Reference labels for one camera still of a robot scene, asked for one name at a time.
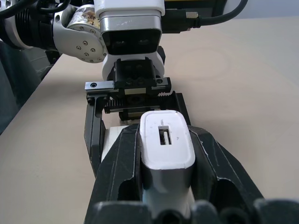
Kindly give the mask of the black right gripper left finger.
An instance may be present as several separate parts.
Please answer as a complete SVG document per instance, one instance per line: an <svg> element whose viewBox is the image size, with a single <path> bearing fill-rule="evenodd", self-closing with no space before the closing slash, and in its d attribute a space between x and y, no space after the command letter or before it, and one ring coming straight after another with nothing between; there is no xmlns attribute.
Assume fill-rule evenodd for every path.
<svg viewBox="0 0 299 224"><path fill-rule="evenodd" d="M96 204L100 202L142 200L138 131L138 124L123 128L101 162L87 208L85 224L92 223Z"/></svg>

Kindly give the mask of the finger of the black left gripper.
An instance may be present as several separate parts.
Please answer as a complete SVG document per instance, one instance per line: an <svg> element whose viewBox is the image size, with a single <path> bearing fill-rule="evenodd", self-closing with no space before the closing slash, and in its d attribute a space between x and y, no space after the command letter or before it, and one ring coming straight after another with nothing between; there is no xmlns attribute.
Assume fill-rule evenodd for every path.
<svg viewBox="0 0 299 224"><path fill-rule="evenodd" d="M160 96L160 109L174 110L180 112L185 118L187 125L191 125L191 121L182 93L176 93L175 91L173 91L169 95Z"/></svg>
<svg viewBox="0 0 299 224"><path fill-rule="evenodd" d="M96 176L101 164L105 137L105 124L102 112L106 105L105 97L88 97L85 117L84 139L93 174Z"/></svg>

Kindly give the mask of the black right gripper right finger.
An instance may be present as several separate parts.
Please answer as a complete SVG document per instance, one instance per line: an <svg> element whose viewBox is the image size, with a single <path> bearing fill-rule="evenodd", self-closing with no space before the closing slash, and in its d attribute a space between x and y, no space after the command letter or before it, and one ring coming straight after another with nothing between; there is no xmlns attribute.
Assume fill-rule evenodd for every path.
<svg viewBox="0 0 299 224"><path fill-rule="evenodd" d="M188 128L195 151L194 199L209 201L218 211L231 207L251 211L263 195L241 163L207 130Z"/></svg>

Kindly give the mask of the white USB charger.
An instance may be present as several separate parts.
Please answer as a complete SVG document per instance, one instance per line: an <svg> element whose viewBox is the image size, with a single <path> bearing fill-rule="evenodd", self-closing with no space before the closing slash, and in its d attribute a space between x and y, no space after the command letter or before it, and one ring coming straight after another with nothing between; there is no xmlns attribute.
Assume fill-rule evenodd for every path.
<svg viewBox="0 0 299 224"><path fill-rule="evenodd" d="M139 135L143 201L152 216L173 210L189 218L195 152L184 116L174 110L146 112Z"/></svg>

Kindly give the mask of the dark grey background object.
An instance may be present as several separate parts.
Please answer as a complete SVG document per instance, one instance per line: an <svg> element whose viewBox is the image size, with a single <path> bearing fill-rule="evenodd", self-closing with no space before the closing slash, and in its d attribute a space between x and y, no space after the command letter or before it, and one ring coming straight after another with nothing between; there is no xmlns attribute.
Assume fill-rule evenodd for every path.
<svg viewBox="0 0 299 224"><path fill-rule="evenodd" d="M57 61L0 41L0 135Z"/></svg>

